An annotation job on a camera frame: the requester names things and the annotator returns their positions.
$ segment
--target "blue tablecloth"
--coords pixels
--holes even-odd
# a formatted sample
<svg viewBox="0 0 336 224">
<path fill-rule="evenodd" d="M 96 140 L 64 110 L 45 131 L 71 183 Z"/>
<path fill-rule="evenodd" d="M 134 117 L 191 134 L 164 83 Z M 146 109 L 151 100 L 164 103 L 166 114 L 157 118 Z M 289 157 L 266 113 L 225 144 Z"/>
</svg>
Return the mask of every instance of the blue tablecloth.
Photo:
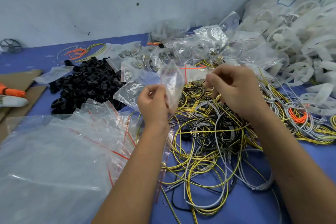
<svg viewBox="0 0 336 224">
<path fill-rule="evenodd" d="M 2 53 L 0 55 L 0 73 L 13 73 L 29 71 L 31 69 L 42 69 L 43 72 L 48 72 L 52 67 L 56 66 L 53 60 L 56 59 L 56 54 L 62 49 L 74 44 L 84 44 L 89 46 L 96 43 L 111 43 L 111 44 L 125 44 L 132 41 L 141 41 L 146 45 L 147 34 L 131 35 L 124 37 L 115 37 L 107 39 L 99 39 L 94 41 L 87 41 L 72 44 L 59 44 L 53 46 L 27 48 L 18 54 Z M 296 87 L 294 89 L 298 93 L 302 93 L 304 87 Z M 51 112 L 50 104 L 52 101 L 60 97 L 60 93 L 51 94 L 48 90 L 44 92 L 39 101 L 32 108 L 29 116 L 34 115 L 49 115 Z M 313 145 L 302 142 L 303 147 L 317 162 L 317 164 L 336 181 L 336 145 Z M 185 143 L 185 149 L 190 148 L 190 144 Z M 263 153 L 254 152 L 249 153 L 249 160 L 262 175 L 266 178 L 270 176 L 270 166 Z M 173 158 L 170 156 L 169 163 L 173 165 Z M 263 183 L 262 178 L 250 167 L 244 167 L 244 173 L 251 184 L 258 185 Z M 165 177 L 166 182 L 172 182 L 174 176 L 167 173 Z M 196 181 L 205 185 L 218 184 L 219 180 L 216 175 L 209 172 L 205 175 L 199 175 Z M 277 194 L 280 204 L 282 206 L 283 223 L 289 223 L 288 214 L 283 208 L 282 199 L 278 189 L 273 185 L 274 191 Z M 218 194 L 209 192 L 199 187 L 191 187 L 194 202 L 199 205 L 209 205 L 215 202 Z M 174 193 L 174 203 L 180 208 L 188 208 L 183 199 L 183 186 L 176 188 Z M 193 219 L 191 213 L 174 209 L 178 218 L 182 223 L 192 223 Z M 238 181 L 233 191 L 229 194 L 225 205 L 221 210 L 210 217 L 197 215 L 199 223 L 279 223 L 279 209 L 274 194 L 271 190 L 264 192 L 255 192 L 247 188 L 242 182 Z M 153 206 L 151 223 L 175 223 L 173 214 L 162 196 L 159 196 L 158 202 Z"/>
</svg>

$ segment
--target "black wheel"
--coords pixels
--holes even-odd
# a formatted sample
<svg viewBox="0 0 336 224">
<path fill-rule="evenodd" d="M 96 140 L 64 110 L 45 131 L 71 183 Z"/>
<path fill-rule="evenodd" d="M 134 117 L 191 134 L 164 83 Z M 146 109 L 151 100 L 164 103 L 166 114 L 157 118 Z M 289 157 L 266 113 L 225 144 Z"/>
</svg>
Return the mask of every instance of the black wheel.
<svg viewBox="0 0 336 224">
<path fill-rule="evenodd" d="M 3 39 L 0 42 L 0 46 L 4 52 L 19 53 L 22 51 L 21 44 L 14 39 Z"/>
</svg>

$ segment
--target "person's right forearm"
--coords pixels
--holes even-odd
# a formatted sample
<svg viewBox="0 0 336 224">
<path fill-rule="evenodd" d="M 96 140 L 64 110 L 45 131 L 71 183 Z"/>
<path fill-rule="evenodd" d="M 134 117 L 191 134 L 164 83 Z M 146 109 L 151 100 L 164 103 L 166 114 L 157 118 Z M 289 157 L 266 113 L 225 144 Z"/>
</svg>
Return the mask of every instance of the person's right forearm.
<svg viewBox="0 0 336 224">
<path fill-rule="evenodd" d="M 251 125 L 271 164 L 293 223 L 336 223 L 336 187 L 271 109 Z"/>
</svg>

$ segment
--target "person's left hand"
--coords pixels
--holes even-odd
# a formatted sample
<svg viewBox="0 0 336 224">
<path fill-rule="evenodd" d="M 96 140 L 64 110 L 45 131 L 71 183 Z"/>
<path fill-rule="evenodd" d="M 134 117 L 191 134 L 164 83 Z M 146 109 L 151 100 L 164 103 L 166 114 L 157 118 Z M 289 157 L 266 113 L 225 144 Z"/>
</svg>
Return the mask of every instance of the person's left hand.
<svg viewBox="0 0 336 224">
<path fill-rule="evenodd" d="M 145 120 L 145 127 L 169 131 L 166 88 L 163 85 L 146 86 L 138 97 L 138 107 Z"/>
</svg>

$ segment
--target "person's left forearm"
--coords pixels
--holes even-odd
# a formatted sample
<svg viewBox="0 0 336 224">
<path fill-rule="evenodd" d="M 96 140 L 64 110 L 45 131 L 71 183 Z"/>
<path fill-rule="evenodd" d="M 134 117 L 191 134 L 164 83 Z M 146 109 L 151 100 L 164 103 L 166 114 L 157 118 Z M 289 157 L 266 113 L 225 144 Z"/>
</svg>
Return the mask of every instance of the person's left forearm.
<svg viewBox="0 0 336 224">
<path fill-rule="evenodd" d="M 148 223 L 167 135 L 166 129 L 145 127 L 93 224 Z"/>
</svg>

